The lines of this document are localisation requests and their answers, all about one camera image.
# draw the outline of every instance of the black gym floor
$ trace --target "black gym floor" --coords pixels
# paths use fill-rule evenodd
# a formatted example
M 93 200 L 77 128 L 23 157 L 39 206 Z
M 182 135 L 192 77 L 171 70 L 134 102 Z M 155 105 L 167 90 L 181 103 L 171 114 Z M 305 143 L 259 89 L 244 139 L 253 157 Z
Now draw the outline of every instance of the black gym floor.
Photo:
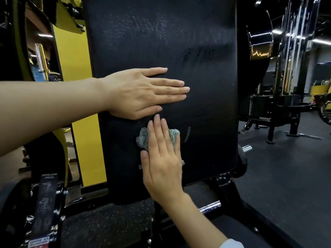
M 276 128 L 275 145 L 264 141 L 268 129 L 239 135 L 241 146 L 251 145 L 247 173 L 235 180 L 242 199 L 303 247 L 331 243 L 331 126 L 316 112 L 303 113 L 299 133 L 322 137 L 287 137 L 289 126 Z M 18 149 L 0 158 L 0 186 L 17 177 L 24 166 Z M 198 207 L 217 200 L 206 185 L 186 188 Z M 127 206 L 105 205 L 69 217 L 64 222 L 61 247 L 123 247 L 140 238 L 150 226 L 151 200 Z

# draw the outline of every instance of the white sticker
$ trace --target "white sticker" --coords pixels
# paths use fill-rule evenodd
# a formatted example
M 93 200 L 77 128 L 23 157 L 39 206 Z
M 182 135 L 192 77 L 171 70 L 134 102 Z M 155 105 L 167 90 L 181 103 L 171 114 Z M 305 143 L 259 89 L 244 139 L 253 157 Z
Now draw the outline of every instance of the white sticker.
M 49 236 L 37 238 L 37 239 L 30 240 L 29 244 L 27 245 L 27 248 L 33 248 L 33 247 L 40 246 L 43 244 L 48 244 L 48 243 L 49 243 Z

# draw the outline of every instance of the yellow metal frame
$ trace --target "yellow metal frame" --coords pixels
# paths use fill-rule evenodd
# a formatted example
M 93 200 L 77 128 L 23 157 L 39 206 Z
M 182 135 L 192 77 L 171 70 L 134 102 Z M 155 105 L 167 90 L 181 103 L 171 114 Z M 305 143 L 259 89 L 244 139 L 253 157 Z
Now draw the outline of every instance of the yellow metal frame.
M 64 81 L 92 77 L 86 33 L 71 33 L 55 26 L 53 29 Z M 107 178 L 98 115 L 74 122 L 72 136 L 83 186 L 105 182 Z

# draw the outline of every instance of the cloth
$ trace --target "cloth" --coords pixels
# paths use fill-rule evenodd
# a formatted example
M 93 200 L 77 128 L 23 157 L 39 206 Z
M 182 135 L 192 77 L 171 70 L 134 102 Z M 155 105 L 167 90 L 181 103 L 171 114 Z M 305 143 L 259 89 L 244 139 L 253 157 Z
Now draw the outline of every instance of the cloth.
M 177 134 L 179 134 L 179 130 L 176 130 L 176 129 L 169 130 L 170 139 L 171 139 L 172 146 L 174 149 L 175 149 Z M 149 139 L 148 129 L 146 127 L 141 128 L 141 130 L 139 132 L 139 136 L 136 137 L 137 145 L 140 148 L 148 151 L 148 139 Z
M 219 248 L 244 248 L 243 244 L 233 239 L 226 240 Z

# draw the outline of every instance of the person's right hand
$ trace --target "person's right hand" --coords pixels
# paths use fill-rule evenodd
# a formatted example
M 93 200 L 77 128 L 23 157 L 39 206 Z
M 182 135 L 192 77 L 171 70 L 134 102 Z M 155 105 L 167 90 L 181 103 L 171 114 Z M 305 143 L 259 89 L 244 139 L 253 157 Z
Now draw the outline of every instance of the person's right hand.
M 166 120 L 157 114 L 148 123 L 148 152 L 141 152 L 144 185 L 152 199 L 164 209 L 180 202 L 185 193 L 182 188 L 182 159 L 179 134 L 175 150 L 169 136 Z
M 158 104 L 186 98 L 190 88 L 184 82 L 166 78 L 149 78 L 167 72 L 167 68 L 129 69 L 100 78 L 106 109 L 116 117 L 136 120 L 162 110 Z

